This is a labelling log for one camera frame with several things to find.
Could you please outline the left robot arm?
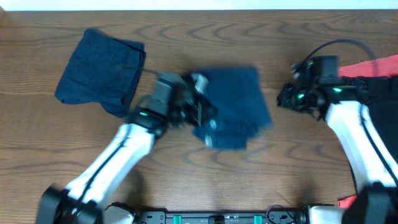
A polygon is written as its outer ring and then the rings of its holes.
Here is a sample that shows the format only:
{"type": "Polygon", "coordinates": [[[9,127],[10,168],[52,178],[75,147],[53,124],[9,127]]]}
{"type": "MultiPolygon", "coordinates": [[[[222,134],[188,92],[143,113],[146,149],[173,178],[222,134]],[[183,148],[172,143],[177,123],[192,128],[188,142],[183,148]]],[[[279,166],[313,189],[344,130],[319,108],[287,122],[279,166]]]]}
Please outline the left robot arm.
{"type": "Polygon", "coordinates": [[[96,160],[64,189],[43,193],[36,223],[135,223],[134,211],[109,200],[169,128],[202,126],[217,114],[204,96],[208,85],[201,73],[159,72],[153,92],[138,101],[96,160]]]}

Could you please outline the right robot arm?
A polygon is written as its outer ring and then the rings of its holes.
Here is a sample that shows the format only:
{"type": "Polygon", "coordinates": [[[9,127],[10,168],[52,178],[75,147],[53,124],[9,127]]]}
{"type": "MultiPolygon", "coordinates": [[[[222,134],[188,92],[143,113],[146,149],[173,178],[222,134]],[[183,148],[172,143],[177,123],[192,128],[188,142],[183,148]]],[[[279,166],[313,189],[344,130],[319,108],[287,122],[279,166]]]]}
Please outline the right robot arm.
{"type": "Polygon", "coordinates": [[[297,223],[397,222],[397,56],[338,66],[335,56],[293,67],[280,107],[318,114],[348,158],[356,195],[338,206],[309,205],[297,223]]]}

